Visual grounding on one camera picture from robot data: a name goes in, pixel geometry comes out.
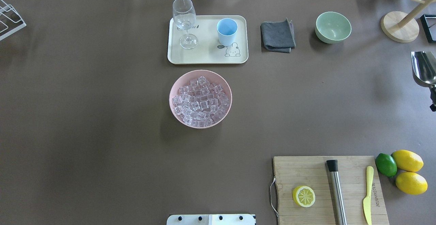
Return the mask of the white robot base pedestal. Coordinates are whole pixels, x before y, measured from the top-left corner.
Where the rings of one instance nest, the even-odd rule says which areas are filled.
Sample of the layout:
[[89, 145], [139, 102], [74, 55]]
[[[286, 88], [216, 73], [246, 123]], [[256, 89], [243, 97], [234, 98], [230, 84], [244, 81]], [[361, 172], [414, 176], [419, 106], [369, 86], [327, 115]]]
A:
[[167, 225], [255, 225], [254, 214], [173, 214]]

